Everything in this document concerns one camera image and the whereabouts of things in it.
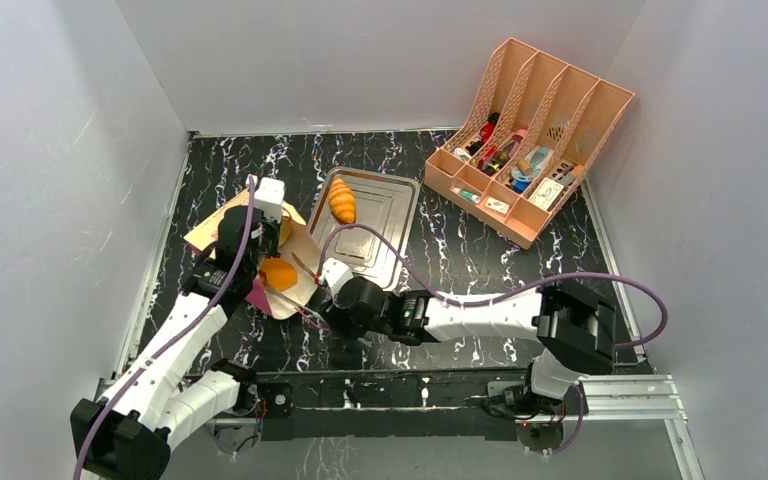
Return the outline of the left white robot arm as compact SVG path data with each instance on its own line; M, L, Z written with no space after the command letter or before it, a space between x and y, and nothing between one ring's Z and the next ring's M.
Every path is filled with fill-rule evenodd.
M173 309L142 354L96 400L70 415L76 479L159 479L174 449L216 414L254 411L257 387L226 361L195 384L181 382L206 342L251 292L262 262L279 252L281 204L228 209L198 255Z

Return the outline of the round orange fake bun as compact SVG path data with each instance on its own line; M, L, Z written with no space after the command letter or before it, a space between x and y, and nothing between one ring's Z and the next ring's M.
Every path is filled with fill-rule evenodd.
M278 292L287 291L298 283L296 268L278 257L264 259L260 266L259 275L267 286Z

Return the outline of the orange fake croissant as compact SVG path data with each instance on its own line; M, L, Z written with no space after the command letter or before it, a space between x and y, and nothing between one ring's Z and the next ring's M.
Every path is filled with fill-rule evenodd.
M331 213L339 222L348 224L356 221L355 195L343 178L333 179L328 189L327 201Z

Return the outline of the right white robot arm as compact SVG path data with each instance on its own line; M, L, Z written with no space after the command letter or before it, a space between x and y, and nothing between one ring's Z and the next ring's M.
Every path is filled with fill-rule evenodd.
M305 307L315 319L353 340L372 332L408 346L465 337L540 343L543 350L523 379L483 400L483 409L496 417L551 415L579 378L614 370L615 308L573 280L550 282L503 300L490 295L443 300L426 290L395 294L355 277L339 289L318 287Z

